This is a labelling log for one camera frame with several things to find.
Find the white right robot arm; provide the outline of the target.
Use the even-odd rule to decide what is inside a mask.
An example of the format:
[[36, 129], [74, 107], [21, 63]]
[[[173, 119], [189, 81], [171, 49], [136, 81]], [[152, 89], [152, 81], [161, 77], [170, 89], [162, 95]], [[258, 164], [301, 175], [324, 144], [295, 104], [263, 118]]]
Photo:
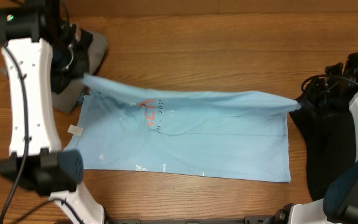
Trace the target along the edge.
[[358, 79], [315, 75], [301, 85], [291, 118], [307, 148], [313, 201], [289, 203], [245, 223], [358, 223]]

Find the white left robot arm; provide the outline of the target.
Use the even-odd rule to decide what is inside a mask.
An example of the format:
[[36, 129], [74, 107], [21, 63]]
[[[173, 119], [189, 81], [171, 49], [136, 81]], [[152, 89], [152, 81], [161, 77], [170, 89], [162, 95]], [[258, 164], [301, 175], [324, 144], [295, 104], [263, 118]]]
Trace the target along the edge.
[[72, 223], [109, 223], [106, 209], [83, 181], [79, 151], [62, 149], [53, 109], [71, 112], [85, 92], [82, 78], [97, 71], [107, 43], [69, 18], [63, 1], [25, 1], [0, 9], [0, 46], [12, 109], [9, 157], [0, 175], [12, 189], [46, 196]]

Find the light blue printed t-shirt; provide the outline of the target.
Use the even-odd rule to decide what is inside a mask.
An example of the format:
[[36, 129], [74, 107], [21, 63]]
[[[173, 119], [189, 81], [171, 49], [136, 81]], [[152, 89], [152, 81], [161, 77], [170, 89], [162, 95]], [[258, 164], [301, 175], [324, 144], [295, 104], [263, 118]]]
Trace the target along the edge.
[[87, 75], [68, 149], [90, 170], [289, 182], [295, 100], [259, 91], [162, 91]]

